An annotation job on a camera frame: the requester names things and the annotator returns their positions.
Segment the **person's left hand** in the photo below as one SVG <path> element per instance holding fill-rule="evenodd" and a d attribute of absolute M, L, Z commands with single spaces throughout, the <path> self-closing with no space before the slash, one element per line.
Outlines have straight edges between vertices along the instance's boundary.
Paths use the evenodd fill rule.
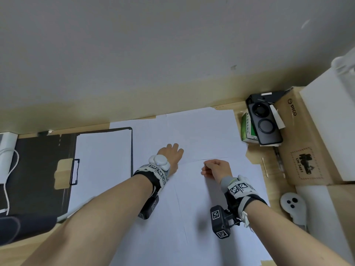
<path fill-rule="evenodd" d="M 167 158 L 168 162 L 170 163 L 170 171 L 168 177 L 171 177 L 176 173 L 178 169 L 178 163 L 183 157 L 184 149 L 179 148 L 177 143 L 174 143 L 173 145 L 167 144 L 167 146 L 161 148 L 157 154 L 163 155 Z"/>

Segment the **person's right hand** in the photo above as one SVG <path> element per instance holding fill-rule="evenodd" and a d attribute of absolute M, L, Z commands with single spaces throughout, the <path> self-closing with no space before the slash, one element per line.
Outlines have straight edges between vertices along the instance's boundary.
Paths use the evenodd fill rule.
<path fill-rule="evenodd" d="M 214 165 L 209 165 L 209 167 L 212 169 L 214 177 L 206 177 L 206 178 L 214 179 L 216 183 L 220 184 L 224 178 L 233 176 L 230 165 L 227 161 L 218 160 L 218 159 L 213 159 L 208 161 L 213 161 L 214 163 Z"/>

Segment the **person's left forearm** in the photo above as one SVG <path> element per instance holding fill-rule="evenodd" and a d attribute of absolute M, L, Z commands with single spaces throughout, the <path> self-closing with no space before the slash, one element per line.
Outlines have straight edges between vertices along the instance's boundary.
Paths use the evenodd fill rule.
<path fill-rule="evenodd" d="M 60 225 L 21 266 L 109 266 L 152 191 L 152 183 L 140 174 L 105 191 Z"/>

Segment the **white round wrist tracker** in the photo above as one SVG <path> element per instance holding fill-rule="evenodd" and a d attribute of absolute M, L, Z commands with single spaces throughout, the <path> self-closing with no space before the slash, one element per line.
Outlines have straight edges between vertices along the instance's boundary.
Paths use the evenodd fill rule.
<path fill-rule="evenodd" d="M 161 170 L 168 172 L 170 170 L 170 163 L 164 155 L 153 155 L 149 158 L 149 163 L 159 167 Z"/>

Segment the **large white paper sheet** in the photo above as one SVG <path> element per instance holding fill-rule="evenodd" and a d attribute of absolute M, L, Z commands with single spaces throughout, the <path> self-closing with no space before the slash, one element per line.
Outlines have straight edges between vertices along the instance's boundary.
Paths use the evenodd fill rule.
<path fill-rule="evenodd" d="M 206 107 L 156 116 L 146 120 L 126 120 L 110 123 L 110 128 L 133 129 L 134 169 L 167 144 L 177 143 L 184 149 L 179 165 L 203 160 L 220 159 L 231 162 L 233 174 L 243 165 L 247 145 L 240 139 L 233 110 Z"/>

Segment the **green and white box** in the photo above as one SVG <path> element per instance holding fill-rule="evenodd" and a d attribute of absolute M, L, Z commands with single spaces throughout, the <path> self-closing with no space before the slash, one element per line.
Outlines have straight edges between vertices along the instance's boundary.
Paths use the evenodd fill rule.
<path fill-rule="evenodd" d="M 248 144 L 259 144 L 248 110 L 245 110 L 241 117 L 241 140 Z"/>

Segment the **black clipboard with white paper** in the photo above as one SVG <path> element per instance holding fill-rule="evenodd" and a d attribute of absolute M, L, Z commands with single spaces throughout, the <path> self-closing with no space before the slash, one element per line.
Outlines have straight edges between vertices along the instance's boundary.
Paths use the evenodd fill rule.
<path fill-rule="evenodd" d="M 65 218 L 94 197 L 133 174 L 133 129 L 124 127 L 79 133 L 70 178 L 70 198 Z"/>

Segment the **black phone case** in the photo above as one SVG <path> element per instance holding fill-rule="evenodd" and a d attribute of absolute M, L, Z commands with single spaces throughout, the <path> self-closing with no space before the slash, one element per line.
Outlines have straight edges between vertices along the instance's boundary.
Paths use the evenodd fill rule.
<path fill-rule="evenodd" d="M 268 102 L 247 104 L 256 136 L 261 146 L 281 144 L 283 138 Z"/>

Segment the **white handheld controller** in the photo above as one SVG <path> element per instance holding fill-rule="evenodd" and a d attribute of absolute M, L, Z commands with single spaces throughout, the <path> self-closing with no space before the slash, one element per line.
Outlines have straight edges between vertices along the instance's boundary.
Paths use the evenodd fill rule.
<path fill-rule="evenodd" d="M 280 198 L 281 208 L 287 212 L 293 223 L 299 228 L 307 230 L 307 206 L 304 199 L 297 193 L 287 192 Z"/>

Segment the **black plastic holder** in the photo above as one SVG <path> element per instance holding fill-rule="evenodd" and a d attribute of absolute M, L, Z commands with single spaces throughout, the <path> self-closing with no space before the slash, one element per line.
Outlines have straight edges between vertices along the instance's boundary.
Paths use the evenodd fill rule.
<path fill-rule="evenodd" d="M 291 91 L 292 88 L 282 91 L 274 91 L 268 93 L 254 93 L 251 94 L 246 100 L 246 108 L 248 108 L 249 104 L 257 103 L 257 102 L 267 102 L 270 105 L 275 104 L 279 101 L 284 95 Z"/>

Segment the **brown cardboard box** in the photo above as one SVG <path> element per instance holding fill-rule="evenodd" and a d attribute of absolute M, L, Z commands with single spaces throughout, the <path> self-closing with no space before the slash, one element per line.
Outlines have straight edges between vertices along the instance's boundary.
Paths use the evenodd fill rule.
<path fill-rule="evenodd" d="M 344 184 L 301 97 L 292 87 L 274 107 L 285 127 L 279 147 L 288 182 L 294 186 Z"/>

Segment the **beige tape piece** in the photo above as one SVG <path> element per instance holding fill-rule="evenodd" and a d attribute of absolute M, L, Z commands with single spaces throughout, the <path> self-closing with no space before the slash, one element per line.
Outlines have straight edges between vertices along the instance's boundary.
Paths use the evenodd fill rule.
<path fill-rule="evenodd" d="M 71 185 L 73 158 L 61 159 L 58 161 L 54 173 L 54 189 L 68 189 Z"/>

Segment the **black folder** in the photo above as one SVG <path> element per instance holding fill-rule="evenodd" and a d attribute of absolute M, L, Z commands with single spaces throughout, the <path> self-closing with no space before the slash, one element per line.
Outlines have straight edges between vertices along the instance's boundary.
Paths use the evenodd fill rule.
<path fill-rule="evenodd" d="M 61 134 L 17 139 L 19 162 L 6 183 L 9 215 L 61 216 L 68 211 L 70 187 L 54 189 L 58 161 L 74 158 L 76 135 Z"/>

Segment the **white device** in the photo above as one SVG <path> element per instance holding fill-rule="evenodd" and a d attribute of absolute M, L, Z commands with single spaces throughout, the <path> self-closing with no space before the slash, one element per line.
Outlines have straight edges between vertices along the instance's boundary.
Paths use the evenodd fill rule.
<path fill-rule="evenodd" d="M 17 139 L 17 134 L 11 132 L 0 133 L 0 184 L 4 184 L 7 181 Z"/>

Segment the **dark cloth pouch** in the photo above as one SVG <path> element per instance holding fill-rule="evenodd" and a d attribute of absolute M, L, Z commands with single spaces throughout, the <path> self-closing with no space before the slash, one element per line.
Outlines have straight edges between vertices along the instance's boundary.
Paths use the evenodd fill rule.
<path fill-rule="evenodd" d="M 0 246 L 8 245 L 51 231 L 55 215 L 16 214 L 0 217 Z"/>

